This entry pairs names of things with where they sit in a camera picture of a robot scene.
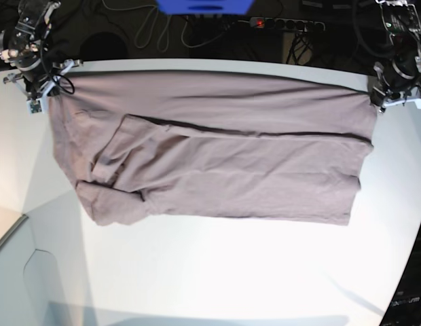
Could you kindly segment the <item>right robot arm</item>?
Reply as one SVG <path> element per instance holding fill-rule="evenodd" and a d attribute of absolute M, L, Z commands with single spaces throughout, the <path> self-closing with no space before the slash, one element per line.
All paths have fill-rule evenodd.
<path fill-rule="evenodd" d="M 61 27 L 54 22 L 61 5 L 61 1 L 21 1 L 15 27 L 0 33 L 0 59 L 18 70 L 3 83 L 15 85 L 32 107 L 41 106 L 49 96 L 75 93 L 66 74 L 81 62 L 66 57 L 68 40 L 55 41 L 52 36 Z"/>

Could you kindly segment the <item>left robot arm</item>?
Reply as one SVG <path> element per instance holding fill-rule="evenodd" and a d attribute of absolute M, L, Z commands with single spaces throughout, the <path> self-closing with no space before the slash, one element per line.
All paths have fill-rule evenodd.
<path fill-rule="evenodd" d="M 413 103 L 421 109 L 421 20 L 415 1 L 377 1 L 390 45 L 377 50 L 363 38 L 358 20 L 359 2 L 352 2 L 352 27 L 357 44 L 384 60 L 373 66 L 376 80 L 371 104 L 384 113 L 389 107 Z"/>

